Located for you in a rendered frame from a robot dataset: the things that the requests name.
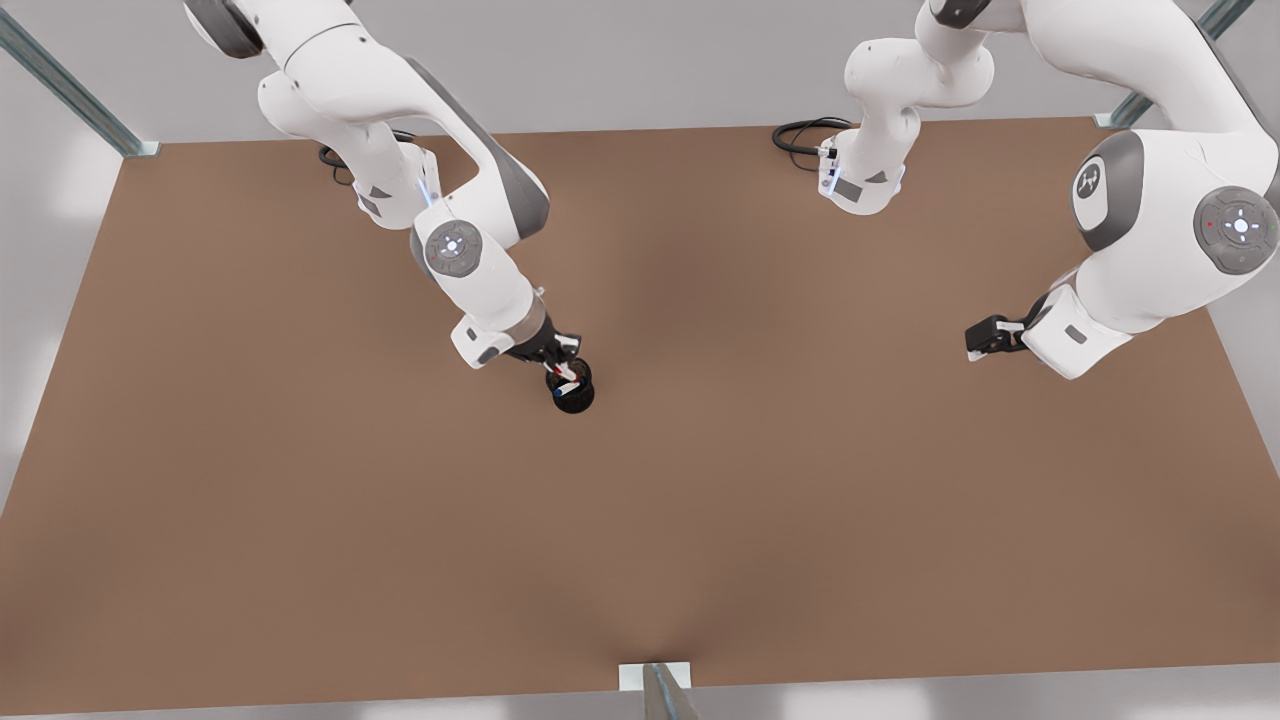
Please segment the black pen holder cup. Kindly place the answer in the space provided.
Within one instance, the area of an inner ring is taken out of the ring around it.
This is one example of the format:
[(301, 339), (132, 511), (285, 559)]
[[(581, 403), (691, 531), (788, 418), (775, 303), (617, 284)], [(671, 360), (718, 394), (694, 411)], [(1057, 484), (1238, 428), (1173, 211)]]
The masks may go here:
[(577, 386), (573, 389), (562, 391), (561, 388), (570, 386), (570, 382), (552, 372), (545, 374), (547, 388), (552, 392), (553, 404), (562, 413), (585, 413), (595, 398), (591, 368), (582, 357), (576, 357), (570, 368), (577, 375)]

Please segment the silver frame post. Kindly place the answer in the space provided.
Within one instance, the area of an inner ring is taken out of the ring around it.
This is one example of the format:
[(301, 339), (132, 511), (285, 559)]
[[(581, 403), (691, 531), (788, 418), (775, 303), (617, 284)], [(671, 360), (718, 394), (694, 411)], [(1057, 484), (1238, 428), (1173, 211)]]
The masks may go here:
[(1260, 123), (1194, 20), (1172, 0), (1102, 0), (1093, 76), (1147, 96), (1174, 129), (1256, 132)]
[(0, 49), (8, 53), (123, 158), (154, 158), (157, 155), (160, 142), (143, 141), (137, 137), (1, 6)]
[(643, 693), (643, 720), (701, 720), (687, 694), (690, 662), (621, 664), (618, 682), (622, 692)]

